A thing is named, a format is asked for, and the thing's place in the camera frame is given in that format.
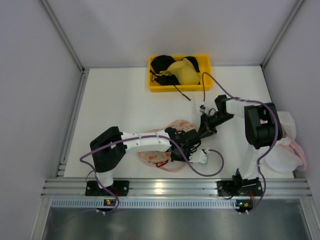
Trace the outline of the red lace bra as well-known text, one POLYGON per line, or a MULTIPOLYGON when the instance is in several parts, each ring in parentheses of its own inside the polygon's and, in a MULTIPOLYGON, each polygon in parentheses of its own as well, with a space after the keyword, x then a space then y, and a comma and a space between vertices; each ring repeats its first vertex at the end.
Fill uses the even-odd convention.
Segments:
POLYGON ((155 164, 155 166, 156 166, 157 168, 162 168, 162 167, 165 166, 167 163, 168 163, 168 161, 157 162, 157 163, 155 164))

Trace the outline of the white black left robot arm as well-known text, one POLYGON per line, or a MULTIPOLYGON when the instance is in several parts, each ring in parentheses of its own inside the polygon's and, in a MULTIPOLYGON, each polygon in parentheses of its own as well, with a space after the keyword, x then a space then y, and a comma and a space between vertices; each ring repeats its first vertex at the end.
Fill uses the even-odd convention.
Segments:
POLYGON ((95 175, 99 187, 114 184, 112 170, 125 154, 138 153, 143 160, 161 168, 169 162, 205 164, 206 153, 199 149, 200 137, 195 129, 188 131, 167 127, 146 133, 121 132, 113 126, 90 143, 95 175))

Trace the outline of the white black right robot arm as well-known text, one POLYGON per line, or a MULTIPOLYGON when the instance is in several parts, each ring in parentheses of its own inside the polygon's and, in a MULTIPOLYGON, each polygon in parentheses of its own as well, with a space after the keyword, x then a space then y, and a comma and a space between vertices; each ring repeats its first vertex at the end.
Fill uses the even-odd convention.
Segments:
POLYGON ((242 164, 237 168, 232 181, 223 181, 220 186, 227 187, 240 195, 249 191, 262 192, 259 170, 262 158, 283 137, 283 131, 274 103, 262 103, 255 100, 228 98, 219 95, 215 100, 217 111, 210 114, 202 103, 200 106, 200 138, 208 138, 217 133, 217 126, 237 116, 244 119, 245 138, 248 148, 242 164))

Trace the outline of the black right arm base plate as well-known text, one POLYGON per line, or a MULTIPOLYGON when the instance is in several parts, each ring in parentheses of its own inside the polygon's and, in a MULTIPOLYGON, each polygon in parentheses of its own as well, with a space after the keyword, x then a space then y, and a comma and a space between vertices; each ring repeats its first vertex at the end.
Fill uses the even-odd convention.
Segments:
POLYGON ((233 197, 260 197, 263 187, 258 178, 250 180, 220 180, 217 182, 218 196, 226 200, 233 197))

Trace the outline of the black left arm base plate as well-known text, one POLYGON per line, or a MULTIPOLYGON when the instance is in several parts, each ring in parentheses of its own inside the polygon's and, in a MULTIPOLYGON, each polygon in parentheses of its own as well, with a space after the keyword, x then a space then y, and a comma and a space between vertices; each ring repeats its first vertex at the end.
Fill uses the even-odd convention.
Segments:
MULTIPOLYGON (((117 197, 125 197, 129 192, 129 183, 127 180, 115 180, 113 185, 106 187, 106 189, 117 197)), ((90 180, 86 183, 85 196, 102 197, 111 196, 111 194, 100 188, 100 185, 95 180, 90 180)))

